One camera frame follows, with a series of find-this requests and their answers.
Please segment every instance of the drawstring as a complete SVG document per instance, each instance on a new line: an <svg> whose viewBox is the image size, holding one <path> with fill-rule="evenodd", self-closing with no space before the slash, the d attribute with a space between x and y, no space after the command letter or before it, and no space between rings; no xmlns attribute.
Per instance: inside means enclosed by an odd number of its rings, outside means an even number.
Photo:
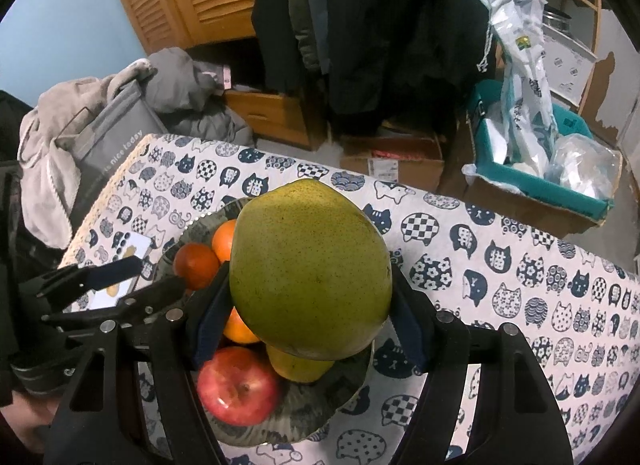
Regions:
<svg viewBox="0 0 640 465"><path fill-rule="evenodd" d="M489 68L489 52L491 51L491 42L494 40L494 32L491 28L491 22L486 23L486 34L484 36L484 57L476 64L478 71L484 73Z"/></svg>

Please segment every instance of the table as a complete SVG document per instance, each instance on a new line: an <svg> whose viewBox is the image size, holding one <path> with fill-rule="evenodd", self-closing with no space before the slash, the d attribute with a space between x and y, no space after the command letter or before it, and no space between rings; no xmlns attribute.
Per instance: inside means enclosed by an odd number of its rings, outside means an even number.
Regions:
<svg viewBox="0 0 640 465"><path fill-rule="evenodd" d="M110 261L112 240L132 230L153 239L137 284L145 286L162 251L190 220L298 178L316 178L362 209L382 233L393 262L436 308L467 324L519 326L556 395L576 463L597 444L640 373L638 279L561 239L453 198L225 142L148 135L111 178L63 265ZM93 294L72 309L90 307ZM223 445L230 463L388 463L425 376L412 373L390 323L376 348L366 386L327 426L299 443ZM469 366L451 456L466 448L478 377L479 366ZM145 366L140 381L151 440L167 453ZM379 442L375 455L346 450L354 431Z"/></svg>

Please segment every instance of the blue wall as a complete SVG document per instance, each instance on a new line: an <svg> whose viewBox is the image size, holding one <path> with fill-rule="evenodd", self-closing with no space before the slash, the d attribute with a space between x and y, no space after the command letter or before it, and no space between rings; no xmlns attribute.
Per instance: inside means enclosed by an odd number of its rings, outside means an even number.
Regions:
<svg viewBox="0 0 640 465"><path fill-rule="evenodd" d="M0 89L36 105L56 83L145 57L120 0L16 0L0 22Z"/></svg>

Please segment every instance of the teal bin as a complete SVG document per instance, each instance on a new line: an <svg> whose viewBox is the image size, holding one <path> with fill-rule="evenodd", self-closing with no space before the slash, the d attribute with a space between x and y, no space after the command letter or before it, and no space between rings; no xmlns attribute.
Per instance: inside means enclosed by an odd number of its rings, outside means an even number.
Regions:
<svg viewBox="0 0 640 465"><path fill-rule="evenodd" d="M479 82L474 87L471 98L469 99L469 115L478 120L482 114L478 113L478 110L486 110L489 104L500 100L501 90L502 83L500 81L483 80ZM575 113L554 104L554 115L561 135L580 133L585 137L593 138L587 124ZM479 120L478 124L474 124L474 119L472 119L472 126L475 131L476 170L478 174L494 182L504 182L505 184L514 185L531 198L572 210L596 222L604 220L609 208L613 205L613 200L596 200L595 198L589 198L584 194L561 187L558 184L553 184L542 178L517 171L508 166L496 164L484 120Z"/></svg>

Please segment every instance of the person's skin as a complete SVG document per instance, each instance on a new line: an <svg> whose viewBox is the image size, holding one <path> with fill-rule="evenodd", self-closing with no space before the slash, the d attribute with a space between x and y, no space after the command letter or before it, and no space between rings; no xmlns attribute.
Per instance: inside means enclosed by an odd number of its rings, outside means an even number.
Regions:
<svg viewBox="0 0 640 465"><path fill-rule="evenodd" d="M14 403L0 408L0 413L28 450L42 454L44 442L34 429L51 424L59 403L59 398L44 400L14 391Z"/></svg>

